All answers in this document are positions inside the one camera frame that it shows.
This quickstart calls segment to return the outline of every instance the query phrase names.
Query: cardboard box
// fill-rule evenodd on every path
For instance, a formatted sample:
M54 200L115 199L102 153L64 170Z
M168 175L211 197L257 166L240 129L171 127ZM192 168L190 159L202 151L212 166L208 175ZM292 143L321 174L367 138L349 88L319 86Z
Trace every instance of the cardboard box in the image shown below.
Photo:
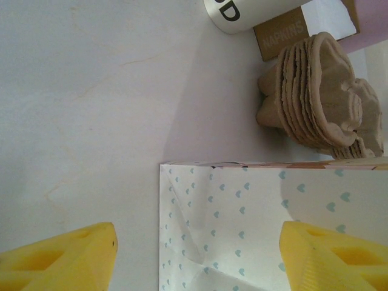
M356 32L359 33L355 0L341 1L346 6ZM255 26L254 31L264 61L276 58L284 47L310 36L302 6Z
M289 290L284 221L388 244L388 158L161 165L159 290Z

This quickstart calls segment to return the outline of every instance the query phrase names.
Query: white paper cup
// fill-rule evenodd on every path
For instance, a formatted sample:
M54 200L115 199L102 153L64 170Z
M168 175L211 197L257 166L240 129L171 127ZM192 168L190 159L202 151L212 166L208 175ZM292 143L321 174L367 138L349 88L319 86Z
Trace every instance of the white paper cup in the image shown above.
M309 0L204 0L206 10L226 33L248 30L264 21L295 9Z

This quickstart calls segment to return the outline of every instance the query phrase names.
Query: blue heart print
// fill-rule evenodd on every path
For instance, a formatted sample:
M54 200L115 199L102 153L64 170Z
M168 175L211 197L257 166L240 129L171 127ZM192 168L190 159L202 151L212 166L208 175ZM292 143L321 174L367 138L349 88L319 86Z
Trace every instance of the blue heart print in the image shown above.
M297 187L297 189L298 189L299 192L304 193L304 192L306 191L306 190L305 190L305 187L306 187L306 185L300 184L300 185Z
M341 169L335 170L334 174L336 174L339 177L343 177L344 176L344 170L341 170Z
M340 226L337 226L336 228L336 231L340 233L345 233L345 230L346 230L346 226L344 226L343 224Z
M326 209L330 212L335 212L335 203L334 202L328 203L328 205L326 205Z
M286 178L286 171L281 171L280 174L279 174L279 178L284 180Z
M283 272L286 271L286 267L285 267L284 263L279 264L278 267L279 267L279 269L282 270Z
M345 202L350 202L350 193L349 192L345 192L341 195L341 200L342 201L345 201Z
M283 202L281 203L281 205L282 205L285 209L288 209L288 208L289 208L289 200L288 200L288 199L283 200Z

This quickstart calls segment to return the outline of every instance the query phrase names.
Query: yellow plastic object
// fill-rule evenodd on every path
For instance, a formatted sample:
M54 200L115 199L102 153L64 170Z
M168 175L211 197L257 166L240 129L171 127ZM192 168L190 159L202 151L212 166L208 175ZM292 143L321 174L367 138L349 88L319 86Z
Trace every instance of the yellow plastic object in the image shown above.
M109 222L0 253L0 290L106 291L116 253Z
M285 222L280 251L292 291L388 290L388 247Z

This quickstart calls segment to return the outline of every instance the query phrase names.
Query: white tabletop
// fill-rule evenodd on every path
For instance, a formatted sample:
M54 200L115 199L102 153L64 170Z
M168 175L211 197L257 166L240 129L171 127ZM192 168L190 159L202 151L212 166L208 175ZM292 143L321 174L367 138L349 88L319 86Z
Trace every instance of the white tabletop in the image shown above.
M159 163L319 158L257 126L269 65L202 0L0 6L0 252L111 221L111 290L156 290Z

